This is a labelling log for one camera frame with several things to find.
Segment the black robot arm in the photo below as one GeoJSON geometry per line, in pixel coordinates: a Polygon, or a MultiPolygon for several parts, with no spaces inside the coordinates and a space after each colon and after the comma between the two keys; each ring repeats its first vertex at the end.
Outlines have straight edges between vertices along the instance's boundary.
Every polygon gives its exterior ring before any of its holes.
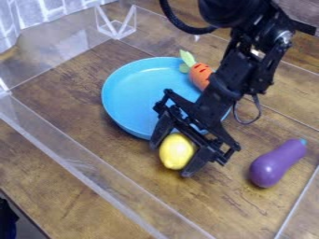
{"type": "Polygon", "coordinates": [[[179,130],[197,145],[197,152],[180,171],[192,176],[207,164],[225,164],[240,150],[221,125],[225,113],[247,94],[256,98],[273,84],[273,73],[291,47],[301,23],[293,21],[272,0],[197,0],[207,27],[187,25],[175,15],[168,0],[158,0],[168,21],[185,33],[204,35],[219,28],[231,30],[231,42],[220,66],[208,76],[208,86],[191,102],[172,90],[164,91],[153,110],[158,122],[149,146],[156,148],[165,136],[179,130]]]}

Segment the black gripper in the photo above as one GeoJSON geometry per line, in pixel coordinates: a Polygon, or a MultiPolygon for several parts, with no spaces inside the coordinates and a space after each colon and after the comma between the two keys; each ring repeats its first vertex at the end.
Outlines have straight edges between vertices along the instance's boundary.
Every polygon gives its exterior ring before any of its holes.
{"type": "Polygon", "coordinates": [[[173,90],[164,90],[162,98],[153,106],[158,122],[149,147],[156,149],[173,129],[189,137],[199,150],[180,171],[181,177],[191,177],[208,162],[224,165],[240,150],[239,143],[221,125],[221,118],[239,98],[239,91],[228,89],[216,74],[209,75],[209,84],[193,102],[173,90]]]}

